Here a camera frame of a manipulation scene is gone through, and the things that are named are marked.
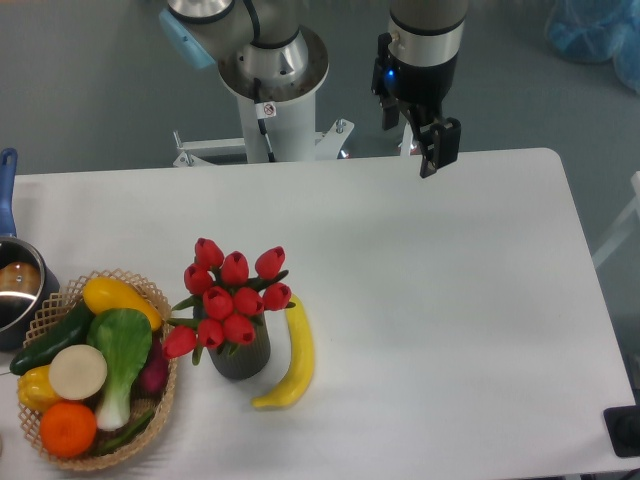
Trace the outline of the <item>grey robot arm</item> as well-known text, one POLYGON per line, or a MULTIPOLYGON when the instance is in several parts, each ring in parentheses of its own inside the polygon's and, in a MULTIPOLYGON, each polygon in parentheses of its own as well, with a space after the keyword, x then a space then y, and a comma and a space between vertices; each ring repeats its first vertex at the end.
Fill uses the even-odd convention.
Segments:
MULTIPOLYGON (((298 1, 169 1, 161 27, 197 69, 217 67, 237 99, 251 163, 312 160, 315 94, 329 69, 324 42, 300 21, 298 1)), ((442 114, 461 44, 465 1, 392 1, 377 38, 371 91, 382 127, 401 118, 426 178, 456 161, 461 124, 442 114)))

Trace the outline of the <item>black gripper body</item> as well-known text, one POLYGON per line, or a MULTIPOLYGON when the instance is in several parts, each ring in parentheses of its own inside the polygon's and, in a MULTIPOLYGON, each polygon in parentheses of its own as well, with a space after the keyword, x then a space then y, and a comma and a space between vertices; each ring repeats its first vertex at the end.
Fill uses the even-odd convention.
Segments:
POLYGON ((458 39, 386 32, 378 37, 371 90, 379 98, 394 97, 399 111, 416 106, 427 120, 441 114, 455 72, 458 39))

